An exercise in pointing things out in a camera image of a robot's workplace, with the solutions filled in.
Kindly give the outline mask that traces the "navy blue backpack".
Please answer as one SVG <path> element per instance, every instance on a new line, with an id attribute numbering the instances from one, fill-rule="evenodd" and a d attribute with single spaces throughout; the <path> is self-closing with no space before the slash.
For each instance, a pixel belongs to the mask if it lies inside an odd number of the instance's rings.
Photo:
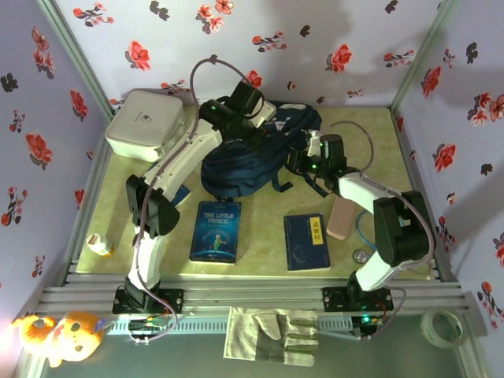
<path id="1" fill-rule="evenodd" d="M 279 182 L 279 171 L 290 154 L 307 148 L 309 133 L 321 128 L 322 119 L 312 106 L 286 102 L 273 105 L 276 114 L 262 125 L 267 135 L 256 150 L 242 142 L 229 143 L 202 161 L 202 186 L 215 198 L 251 196 L 267 183 L 280 193 L 293 187 L 290 181 Z"/>

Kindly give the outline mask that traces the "dark blue book yellow label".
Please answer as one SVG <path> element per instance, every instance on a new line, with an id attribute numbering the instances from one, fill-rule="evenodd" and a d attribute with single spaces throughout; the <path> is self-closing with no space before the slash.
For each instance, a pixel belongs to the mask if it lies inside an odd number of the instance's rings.
<path id="1" fill-rule="evenodd" d="M 321 213 L 284 216 L 283 226 L 288 272 L 331 269 L 324 219 Z"/>

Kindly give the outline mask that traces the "Little Prince blue book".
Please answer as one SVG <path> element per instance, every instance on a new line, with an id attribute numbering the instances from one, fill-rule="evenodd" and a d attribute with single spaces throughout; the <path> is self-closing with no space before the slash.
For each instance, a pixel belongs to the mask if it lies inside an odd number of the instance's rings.
<path id="1" fill-rule="evenodd" d="M 234 265 L 237 259 L 240 202 L 200 202 L 190 262 Z"/>

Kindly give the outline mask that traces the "white zippered storage case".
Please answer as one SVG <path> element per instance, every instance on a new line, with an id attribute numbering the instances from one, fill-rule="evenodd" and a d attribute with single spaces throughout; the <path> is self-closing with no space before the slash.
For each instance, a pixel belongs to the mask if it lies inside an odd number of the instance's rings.
<path id="1" fill-rule="evenodd" d="M 180 99 L 133 91 L 110 122 L 105 137 L 115 154 L 154 162 L 175 145 L 185 122 Z"/>

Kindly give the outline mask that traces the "small blue notebook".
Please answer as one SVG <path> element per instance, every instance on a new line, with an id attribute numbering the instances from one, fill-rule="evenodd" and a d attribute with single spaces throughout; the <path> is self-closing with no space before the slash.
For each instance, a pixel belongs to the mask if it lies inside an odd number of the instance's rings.
<path id="1" fill-rule="evenodd" d="M 191 191 L 185 186 L 181 185 L 177 190 L 175 197 L 172 200 L 172 204 L 177 207 L 181 205 L 185 200 L 191 196 Z"/>

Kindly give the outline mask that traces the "blue stethoscope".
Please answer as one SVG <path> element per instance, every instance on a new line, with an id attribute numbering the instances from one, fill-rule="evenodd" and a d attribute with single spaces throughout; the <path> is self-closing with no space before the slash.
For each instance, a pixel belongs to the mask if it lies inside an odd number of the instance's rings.
<path id="1" fill-rule="evenodd" d="M 361 230 L 361 220 L 362 218 L 368 214 L 369 212 L 366 211 L 365 209 L 362 210 L 355 222 L 354 222 L 354 227 L 355 227 L 355 231 L 357 232 L 358 234 L 358 237 L 359 239 L 367 246 L 370 248 L 370 251 L 369 252 L 366 252 L 365 250 L 363 250 L 362 248 L 359 248 L 359 249 L 356 249 L 353 254 L 352 254 L 352 258 L 354 260 L 354 262 L 356 262 L 357 264 L 359 265 L 363 265 L 365 264 L 371 257 L 372 255 L 377 251 L 377 248 L 376 248 L 376 245 L 375 243 L 372 243 L 368 238 L 365 237 L 365 235 L 363 234 L 362 230 Z"/>

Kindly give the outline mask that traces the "green circuit board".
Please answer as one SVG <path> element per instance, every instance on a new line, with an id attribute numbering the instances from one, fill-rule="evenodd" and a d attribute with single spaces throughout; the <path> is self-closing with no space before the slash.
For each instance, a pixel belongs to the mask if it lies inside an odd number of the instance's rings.
<path id="1" fill-rule="evenodd" d="M 352 317 L 352 334 L 360 340 L 370 340 L 387 322 L 383 316 L 363 315 Z"/>
<path id="2" fill-rule="evenodd" d="M 128 323 L 130 338 L 137 344 L 148 344 L 168 329 L 168 320 L 164 317 L 133 319 Z"/>

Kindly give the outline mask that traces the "white bottle orange cap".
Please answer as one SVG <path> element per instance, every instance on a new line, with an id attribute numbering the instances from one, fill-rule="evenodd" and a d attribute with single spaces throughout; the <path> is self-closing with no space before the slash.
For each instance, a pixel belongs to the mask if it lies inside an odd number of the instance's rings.
<path id="1" fill-rule="evenodd" d="M 114 246 L 104 235 L 92 233 L 87 237 L 86 243 L 88 248 L 98 256 L 111 257 L 113 255 Z"/>

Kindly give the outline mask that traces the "clear tape roll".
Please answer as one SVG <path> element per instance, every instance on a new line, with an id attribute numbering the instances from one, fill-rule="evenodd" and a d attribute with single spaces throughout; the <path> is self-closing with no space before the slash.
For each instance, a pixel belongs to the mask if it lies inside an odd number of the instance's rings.
<path id="1" fill-rule="evenodd" d="M 463 316 L 454 309 L 437 307 L 421 317 L 421 331 L 434 347 L 454 349 L 462 346 L 469 337 Z"/>

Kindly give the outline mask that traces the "grey work glove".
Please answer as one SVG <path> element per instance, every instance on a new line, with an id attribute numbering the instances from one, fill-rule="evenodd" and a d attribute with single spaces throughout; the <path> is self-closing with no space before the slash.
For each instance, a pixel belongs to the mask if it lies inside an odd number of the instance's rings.
<path id="1" fill-rule="evenodd" d="M 224 357 L 312 367 L 318 336 L 318 314 L 313 310 L 232 307 Z"/>

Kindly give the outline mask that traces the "orange plush toy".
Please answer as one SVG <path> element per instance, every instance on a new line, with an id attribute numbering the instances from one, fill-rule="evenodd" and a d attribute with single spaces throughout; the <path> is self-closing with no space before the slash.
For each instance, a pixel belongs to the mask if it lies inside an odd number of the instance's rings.
<path id="1" fill-rule="evenodd" d="M 14 320 L 21 346 L 31 355 L 46 359 L 51 368 L 63 361 L 83 361 L 99 347 L 106 320 L 80 311 L 66 313 L 61 319 L 30 314 Z"/>

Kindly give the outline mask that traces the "aluminium side rail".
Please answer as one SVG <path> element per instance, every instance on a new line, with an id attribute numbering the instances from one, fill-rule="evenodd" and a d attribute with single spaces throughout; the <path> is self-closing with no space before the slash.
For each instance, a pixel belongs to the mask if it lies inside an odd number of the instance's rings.
<path id="1" fill-rule="evenodd" d="M 396 128 L 398 143 L 402 152 L 411 186 L 413 189 L 422 193 L 424 197 L 428 212 L 428 221 L 432 226 L 432 232 L 434 240 L 436 242 L 435 252 L 433 253 L 432 258 L 434 260 L 433 265 L 435 266 L 437 279 L 443 282 L 456 282 L 457 278 L 450 270 L 450 255 L 447 254 L 444 250 L 444 245 L 442 243 L 442 239 L 440 238 L 440 234 L 436 231 L 436 227 L 438 226 L 438 217 L 435 216 L 435 212 L 432 210 L 432 205 L 429 201 L 428 193 L 426 191 L 426 186 L 424 185 L 421 177 L 420 166 L 418 165 L 418 163 L 420 162 L 419 157 L 412 148 L 411 143 L 407 137 L 405 123 L 402 123 L 402 128 L 399 128 L 398 126 L 399 120 L 404 120 L 404 118 L 398 110 L 391 111 L 391 118 Z"/>
<path id="2" fill-rule="evenodd" d="M 65 286 L 66 278 L 70 273 L 72 263 L 79 260 L 83 245 L 86 239 L 87 230 L 91 223 L 91 219 L 95 210 L 96 202 L 98 201 L 99 192 L 102 187 L 106 169 L 109 164 L 109 159 L 112 153 L 111 147 L 106 141 L 105 131 L 111 122 L 111 118 L 106 119 L 103 125 L 103 131 L 100 135 L 94 160 L 91 166 L 90 174 L 87 180 L 86 187 L 80 209 L 76 216 L 76 222 L 72 230 L 67 250 L 65 252 L 65 260 L 58 273 L 56 283 L 59 287 Z"/>

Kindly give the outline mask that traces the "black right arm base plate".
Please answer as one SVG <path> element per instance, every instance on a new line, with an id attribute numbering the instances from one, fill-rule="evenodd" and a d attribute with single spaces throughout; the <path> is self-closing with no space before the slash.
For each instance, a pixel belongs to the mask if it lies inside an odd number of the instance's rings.
<path id="1" fill-rule="evenodd" d="M 394 309 L 391 291 L 381 288 L 351 295 L 347 287 L 324 287 L 322 290 L 324 311 L 331 312 L 388 312 Z"/>

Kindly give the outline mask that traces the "aluminium frame rail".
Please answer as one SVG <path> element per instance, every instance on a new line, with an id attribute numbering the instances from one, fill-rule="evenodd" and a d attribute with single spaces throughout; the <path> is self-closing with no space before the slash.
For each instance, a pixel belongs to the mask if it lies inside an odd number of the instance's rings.
<path id="1" fill-rule="evenodd" d="M 43 289 L 38 314 L 57 316 L 71 310 L 111 313 L 116 289 L 122 280 L 117 275 L 68 275 L 62 287 Z M 175 276 L 161 283 L 166 289 L 183 290 L 182 314 L 186 317 L 218 316 L 230 306 L 315 309 L 323 311 L 322 290 L 342 287 L 344 281 L 320 277 L 243 278 Z M 391 284 L 394 305 L 401 314 L 420 314 L 445 306 L 466 312 L 472 299 L 461 285 L 439 280 L 395 280 Z"/>

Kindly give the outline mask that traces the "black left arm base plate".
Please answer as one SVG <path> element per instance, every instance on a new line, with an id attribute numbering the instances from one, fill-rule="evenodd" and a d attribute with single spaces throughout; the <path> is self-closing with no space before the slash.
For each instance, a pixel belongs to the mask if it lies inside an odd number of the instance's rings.
<path id="1" fill-rule="evenodd" d="M 181 314 L 184 303 L 184 290 L 182 289 L 160 289 L 157 294 L 162 300 L 167 302 L 176 312 Z M 151 304 L 147 309 L 144 309 L 134 300 L 123 287 L 116 290 L 113 300 L 112 314 L 163 314 L 168 310 L 160 302 L 150 298 Z"/>

